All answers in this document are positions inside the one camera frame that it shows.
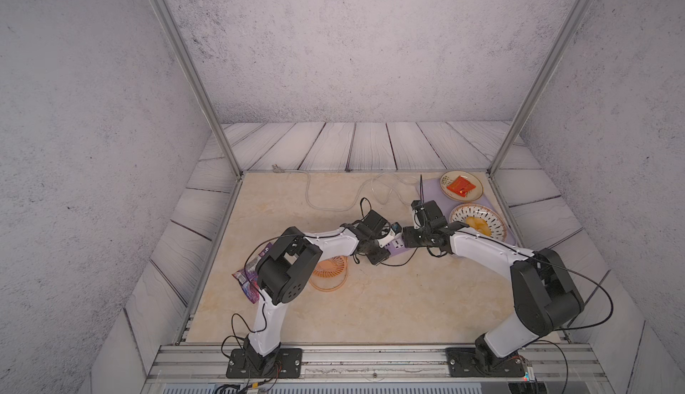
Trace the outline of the purple power strip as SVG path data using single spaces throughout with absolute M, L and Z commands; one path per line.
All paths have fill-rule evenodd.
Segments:
M 402 235 L 397 235 L 392 239 L 389 244 L 385 246 L 385 249 L 387 249 L 393 257 L 410 250 L 405 246 Z

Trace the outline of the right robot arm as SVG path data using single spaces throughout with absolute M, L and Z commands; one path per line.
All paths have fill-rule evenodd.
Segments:
M 464 222 L 449 223 L 434 201 L 417 200 L 411 208 L 414 226 L 402 232 L 406 247 L 437 248 L 443 256 L 473 260 L 511 283 L 513 313 L 475 342 L 475 360 L 482 367 L 503 368 L 519 349 L 583 312 L 585 302 L 572 276 L 590 278 L 567 268 L 556 251 L 517 248 Z

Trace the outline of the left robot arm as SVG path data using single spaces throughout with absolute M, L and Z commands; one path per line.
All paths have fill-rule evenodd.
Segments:
M 262 367 L 278 354 L 288 306 L 301 294 L 319 262 L 377 251 L 386 259 L 389 251 L 385 246 L 400 233 L 399 224 L 371 210 L 334 231 L 305 233 L 291 226 L 268 240 L 269 250 L 255 267 L 259 301 L 254 324 L 241 343 L 246 358 Z

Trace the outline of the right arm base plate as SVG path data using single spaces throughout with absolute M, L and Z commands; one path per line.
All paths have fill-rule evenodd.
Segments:
M 476 348 L 454 347 L 445 350 L 450 377 L 523 378 L 524 360 L 514 351 L 504 358 Z

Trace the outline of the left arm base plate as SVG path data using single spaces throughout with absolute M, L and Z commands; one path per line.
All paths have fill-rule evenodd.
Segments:
M 229 356 L 228 379 L 298 379 L 301 376 L 303 350 L 276 348 L 267 356 L 252 349 L 233 349 Z

